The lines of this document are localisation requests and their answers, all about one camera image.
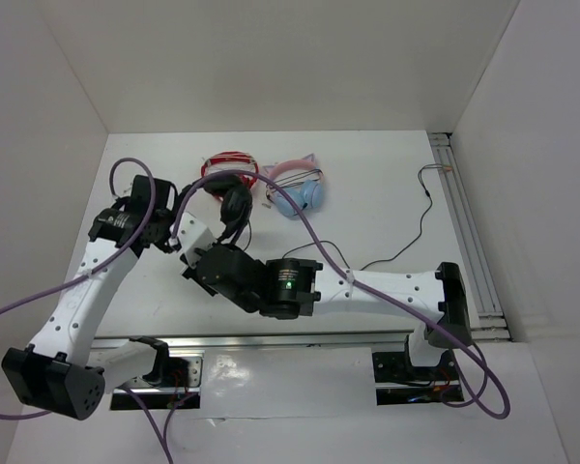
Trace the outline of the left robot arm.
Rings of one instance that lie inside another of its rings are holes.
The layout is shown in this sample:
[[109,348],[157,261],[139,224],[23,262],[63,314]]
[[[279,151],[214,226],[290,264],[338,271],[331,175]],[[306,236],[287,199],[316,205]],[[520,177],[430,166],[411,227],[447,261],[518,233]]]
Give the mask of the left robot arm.
[[175,219],[168,203],[177,195],[171,182],[137,175],[130,195],[95,217],[74,286],[28,345],[9,349],[1,361],[21,403],[84,421],[104,393],[130,379],[158,386],[170,377],[168,345],[156,338],[131,337],[96,360],[90,353],[114,295],[143,250],[167,249]]

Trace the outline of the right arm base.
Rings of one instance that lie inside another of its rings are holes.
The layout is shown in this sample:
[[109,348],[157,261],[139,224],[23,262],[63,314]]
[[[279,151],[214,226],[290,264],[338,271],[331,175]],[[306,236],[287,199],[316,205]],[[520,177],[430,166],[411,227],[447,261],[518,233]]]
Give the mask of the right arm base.
[[375,351],[372,353],[373,374],[378,406],[427,403],[461,404],[464,395],[448,351],[436,366],[415,367],[405,352]]

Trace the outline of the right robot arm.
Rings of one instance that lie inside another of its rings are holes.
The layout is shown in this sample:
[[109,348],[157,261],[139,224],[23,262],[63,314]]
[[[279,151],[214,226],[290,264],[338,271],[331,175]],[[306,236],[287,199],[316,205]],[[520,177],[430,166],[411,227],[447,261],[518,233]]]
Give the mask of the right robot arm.
[[342,313],[418,319],[402,357],[404,371],[414,379],[425,378],[446,351],[472,343],[465,287],[455,263],[414,274],[337,271],[316,260],[262,262],[231,245],[193,247],[180,260],[184,278],[246,313],[276,320]]

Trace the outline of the aluminium rail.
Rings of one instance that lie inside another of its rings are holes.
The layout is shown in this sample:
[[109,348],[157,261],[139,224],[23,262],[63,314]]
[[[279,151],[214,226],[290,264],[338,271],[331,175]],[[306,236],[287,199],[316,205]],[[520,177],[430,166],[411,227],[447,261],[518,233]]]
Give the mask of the aluminium rail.
[[466,282],[470,286],[469,292],[474,299],[474,314],[478,320],[478,327],[473,329],[474,340],[484,343],[511,341],[506,316],[503,313],[468,196],[458,172],[450,134],[432,132],[427,136],[435,161],[448,165],[452,169],[451,173],[441,175],[441,184],[467,271]]
[[250,335],[207,335],[207,336],[161,336],[155,339],[170,348],[274,348],[315,347],[351,345],[397,345],[402,344],[408,332],[357,332],[357,333],[290,333]]

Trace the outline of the aluminium right rail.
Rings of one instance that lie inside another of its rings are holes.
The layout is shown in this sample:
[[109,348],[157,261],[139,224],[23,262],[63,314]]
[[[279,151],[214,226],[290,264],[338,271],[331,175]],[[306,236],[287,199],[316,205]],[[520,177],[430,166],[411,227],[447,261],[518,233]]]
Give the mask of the aluminium right rail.
[[484,343],[511,341],[506,316],[503,313],[468,196],[458,172],[450,134],[432,132],[427,136],[435,161],[448,165],[452,169],[451,173],[441,175],[441,184],[467,271],[466,282],[470,286],[469,292],[474,299],[474,314],[478,320],[478,327],[473,329],[474,340]]

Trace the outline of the blue pink cat headphones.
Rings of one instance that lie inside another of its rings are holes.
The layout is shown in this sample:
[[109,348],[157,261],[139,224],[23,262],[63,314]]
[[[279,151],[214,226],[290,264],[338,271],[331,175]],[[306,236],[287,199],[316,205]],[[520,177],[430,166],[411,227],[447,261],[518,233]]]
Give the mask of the blue pink cat headphones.
[[279,189],[266,186],[266,199],[286,218],[295,218],[298,214],[283,196],[284,192],[302,211],[321,207],[325,196],[324,175],[314,154],[265,165],[263,173],[279,186]]

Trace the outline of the aluminium front rail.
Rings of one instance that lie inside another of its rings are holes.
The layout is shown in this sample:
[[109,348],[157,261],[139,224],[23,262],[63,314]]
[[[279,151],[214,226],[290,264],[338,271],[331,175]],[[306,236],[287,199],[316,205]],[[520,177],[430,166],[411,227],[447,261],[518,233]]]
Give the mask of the aluminium front rail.
[[397,345],[402,344],[408,332],[357,332],[357,333],[290,333],[250,335],[207,335],[207,336],[161,336],[155,339],[170,348],[274,348],[315,347],[351,345]]

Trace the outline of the red headphones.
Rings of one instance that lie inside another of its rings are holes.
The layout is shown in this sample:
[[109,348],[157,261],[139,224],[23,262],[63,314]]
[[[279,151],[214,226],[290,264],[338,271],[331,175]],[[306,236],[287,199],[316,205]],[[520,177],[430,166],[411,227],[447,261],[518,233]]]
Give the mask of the red headphones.
[[[204,160],[200,167],[200,177],[204,178],[208,175],[225,172],[241,170],[245,172],[259,172],[259,164],[255,157],[250,153],[241,151],[224,151],[212,155]],[[248,191],[252,191],[257,180],[244,174],[223,174],[218,179],[213,180],[210,187],[204,187],[204,190],[214,197],[218,202],[221,202],[226,192],[235,187],[238,182],[241,182]]]

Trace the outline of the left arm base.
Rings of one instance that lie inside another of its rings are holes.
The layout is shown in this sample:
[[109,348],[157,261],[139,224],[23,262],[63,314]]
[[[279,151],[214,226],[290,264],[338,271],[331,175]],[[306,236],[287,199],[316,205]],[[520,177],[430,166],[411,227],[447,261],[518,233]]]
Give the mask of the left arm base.
[[112,410],[136,409],[138,402],[151,410],[200,407],[200,354],[173,352],[161,339],[136,336],[93,351],[89,361],[103,369]]

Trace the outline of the black headset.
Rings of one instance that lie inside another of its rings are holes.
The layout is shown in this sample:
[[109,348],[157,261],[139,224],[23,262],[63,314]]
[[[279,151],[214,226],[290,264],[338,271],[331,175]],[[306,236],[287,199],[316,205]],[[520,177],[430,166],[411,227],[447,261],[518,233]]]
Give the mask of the black headset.
[[[202,188],[210,187],[213,180],[204,183]],[[237,249],[236,242],[244,229],[250,227],[249,218],[252,206],[252,195],[241,182],[226,192],[220,202],[219,209],[220,221],[224,225],[224,229],[217,237],[214,235],[216,242],[213,247],[224,246],[229,249]]]

